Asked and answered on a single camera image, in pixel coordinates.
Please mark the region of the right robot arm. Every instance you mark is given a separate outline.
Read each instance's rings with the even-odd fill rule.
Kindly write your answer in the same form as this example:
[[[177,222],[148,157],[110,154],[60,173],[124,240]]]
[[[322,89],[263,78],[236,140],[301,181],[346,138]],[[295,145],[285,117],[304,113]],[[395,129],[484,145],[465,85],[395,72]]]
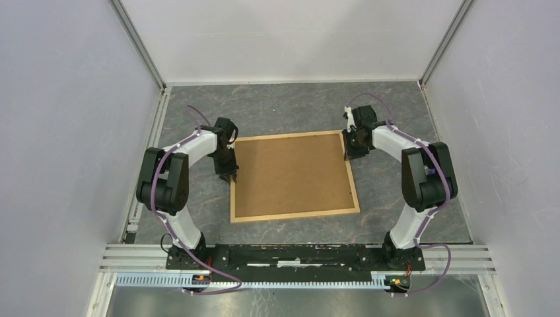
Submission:
[[[426,143],[402,132],[390,120],[378,120],[372,106],[344,108],[345,160],[381,150],[401,164],[405,205],[382,245],[382,263],[399,269],[420,251],[420,238],[435,215],[456,197],[458,188],[450,151],[442,142]]]

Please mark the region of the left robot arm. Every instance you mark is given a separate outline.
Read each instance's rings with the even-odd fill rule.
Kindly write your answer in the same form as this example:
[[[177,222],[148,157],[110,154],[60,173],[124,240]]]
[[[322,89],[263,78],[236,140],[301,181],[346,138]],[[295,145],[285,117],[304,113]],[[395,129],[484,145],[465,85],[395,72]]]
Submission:
[[[136,198],[159,218],[172,238],[172,245],[183,249],[182,260],[192,269],[207,262],[202,232],[194,225],[187,202],[190,168],[204,157],[213,159],[215,174],[230,183],[236,180],[238,165],[232,144],[237,126],[219,117],[214,125],[199,125],[185,139],[164,147],[150,147],[143,156]]]

